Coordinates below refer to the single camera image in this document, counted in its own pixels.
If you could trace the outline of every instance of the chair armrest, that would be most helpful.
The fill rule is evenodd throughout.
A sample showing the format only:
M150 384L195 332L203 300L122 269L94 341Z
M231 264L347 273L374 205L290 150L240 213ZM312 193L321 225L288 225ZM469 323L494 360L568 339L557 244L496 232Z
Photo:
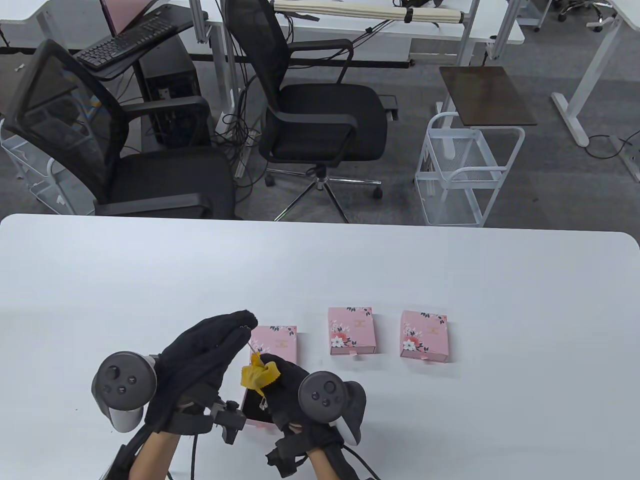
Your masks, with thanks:
M333 40L291 42L289 44L289 52L291 53L304 50L348 50L349 55L347 56L346 60L344 60L342 72L340 72L340 76L338 77L338 81L336 83L342 82L342 78L347 72L347 68L349 68L349 64L351 63L351 59L353 58L353 42L351 40L348 40L347 38L335 38Z
M185 213L185 209L191 209L194 215L183 216L177 214L177 218L202 218L211 212L211 203L201 193L188 193L186 195L159 196L131 202L118 202L115 204L95 205L96 216L154 216L155 212L176 210Z
M203 129L207 127L207 120L211 115L209 103L202 97L183 97L170 100L155 100L153 102L142 102L128 105L121 105L127 121L135 120L144 115L154 115L157 113L171 112L180 109L191 110L196 115L196 127L193 136L189 141L189 146L200 137Z
M334 163L342 161L344 154L347 151L347 147L356 136L358 130L358 121L353 115L346 113L285 113L281 111L274 111L271 107L268 107L272 114L281 122L288 124L311 124L311 125L345 125L349 127L340 149L333 158Z

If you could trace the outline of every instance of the keyboard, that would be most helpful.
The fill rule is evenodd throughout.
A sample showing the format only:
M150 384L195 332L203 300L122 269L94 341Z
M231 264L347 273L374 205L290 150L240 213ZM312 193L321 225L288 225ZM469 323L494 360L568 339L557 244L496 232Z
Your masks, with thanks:
M161 9L146 14L133 28L83 50L76 58L89 69L100 70L149 44L171 37L178 27L163 19L161 14Z

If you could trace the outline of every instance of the wire basket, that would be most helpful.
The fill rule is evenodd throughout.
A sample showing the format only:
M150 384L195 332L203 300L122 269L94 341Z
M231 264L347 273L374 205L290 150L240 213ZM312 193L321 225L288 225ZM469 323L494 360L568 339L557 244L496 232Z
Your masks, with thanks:
M435 122L457 112L434 116L427 127L415 185L427 225L483 227L511 169L525 133L520 127L434 128ZM484 138L483 129L516 132L518 140L506 163L499 166ZM475 189L492 189L484 209Z
M90 215L93 195L65 167L18 135L7 136L0 120L0 146L29 192L57 214Z

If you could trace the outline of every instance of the dark wooden shelf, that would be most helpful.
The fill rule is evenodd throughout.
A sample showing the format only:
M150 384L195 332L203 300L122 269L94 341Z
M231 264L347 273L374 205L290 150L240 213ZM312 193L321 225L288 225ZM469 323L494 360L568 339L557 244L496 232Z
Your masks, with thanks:
M440 67L449 95L467 127L537 125L502 67Z

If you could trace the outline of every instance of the chair base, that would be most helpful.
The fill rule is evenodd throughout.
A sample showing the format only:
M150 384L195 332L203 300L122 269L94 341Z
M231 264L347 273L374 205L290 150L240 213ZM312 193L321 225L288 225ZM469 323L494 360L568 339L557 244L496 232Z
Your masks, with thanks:
M276 168L268 168L267 173L269 174L265 179L265 183L267 184L267 186L274 185L273 178L270 175L272 173L275 173L277 175L288 175L291 177L308 177L306 173L293 172L291 170L279 170ZM330 183L342 183L342 184L351 184L351 185L372 185L376 187L373 193L373 197L376 199L382 198L382 182L380 182L379 180L358 180L358 179L347 179L344 177L327 177L326 175L319 174L316 176L314 181L312 181L309 184L309 186L300 195L298 195L296 199L293 202L291 202L287 206L287 208L285 208L282 211L282 213L280 213L280 215L278 215L274 219L274 221L282 220L282 218L284 218L284 216L287 213L289 213L293 209L293 207L295 207L296 204L307 195L307 193L311 192L313 188L316 187L317 190L324 190L326 192L326 194L329 196L329 199L331 200L331 203L336 208L336 210L338 210L338 213L340 214L340 217L342 218L343 222L349 223L349 219L344 213L344 210L342 210L340 203L338 203L338 199L333 194L333 190L331 189Z
M560 11L558 14L558 20L564 22L566 20L566 15L572 10L582 7L591 6L595 10L598 15L598 23L602 23L604 21L604 16L602 15L602 10L600 8L613 8L611 3L605 1L595 1L595 0L570 0L567 5ZM602 26L597 26L593 28L594 32L601 32Z

